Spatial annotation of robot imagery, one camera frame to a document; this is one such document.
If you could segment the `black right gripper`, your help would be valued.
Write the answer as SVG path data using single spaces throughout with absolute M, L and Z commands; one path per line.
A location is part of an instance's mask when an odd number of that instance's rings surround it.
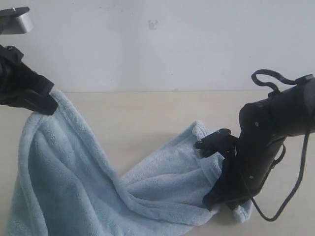
M 203 157 L 218 152 L 223 162 L 218 180 L 203 197 L 207 209 L 226 204 L 234 210 L 260 193 L 271 170 L 285 155 L 284 141 L 285 138 L 263 142 L 225 137 L 219 142 L 208 143 Z

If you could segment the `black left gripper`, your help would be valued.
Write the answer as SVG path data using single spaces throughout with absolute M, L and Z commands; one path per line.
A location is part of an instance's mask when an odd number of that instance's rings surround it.
M 0 46 L 0 104 L 53 115 L 58 108 L 49 94 L 54 83 L 23 64 L 23 57 L 14 46 Z

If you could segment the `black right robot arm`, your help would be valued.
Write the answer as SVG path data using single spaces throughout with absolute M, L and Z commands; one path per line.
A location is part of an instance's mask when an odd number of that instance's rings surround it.
M 195 147 L 203 158 L 223 156 L 221 174 L 203 198 L 207 209 L 218 204 L 234 209 L 256 196 L 282 160 L 286 138 L 314 132 L 314 108 L 315 78 L 307 75 L 292 88 L 246 104 L 239 112 L 239 137 L 223 128 L 198 141 Z

